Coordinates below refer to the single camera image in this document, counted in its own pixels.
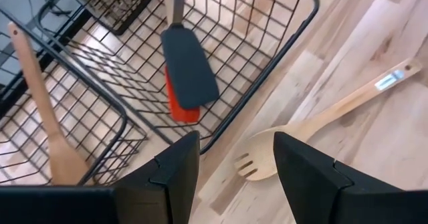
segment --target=wooden spoon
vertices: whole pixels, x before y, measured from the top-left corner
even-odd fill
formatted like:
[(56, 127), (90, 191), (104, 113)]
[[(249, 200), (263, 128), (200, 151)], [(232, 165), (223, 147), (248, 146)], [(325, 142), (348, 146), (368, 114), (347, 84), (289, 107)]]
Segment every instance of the wooden spoon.
[(325, 125), (416, 74), (421, 68), (418, 61), (407, 59), (310, 119), (269, 128), (248, 138), (235, 153), (234, 165), (238, 174), (249, 181), (262, 180), (276, 174), (273, 148), (275, 132), (285, 132), (307, 142)]
[(88, 172), (88, 166), (77, 151), (68, 144), (61, 131), (31, 42), (14, 23), (9, 24), (9, 32), (25, 81), (37, 105), (47, 134), (52, 184), (76, 185)]

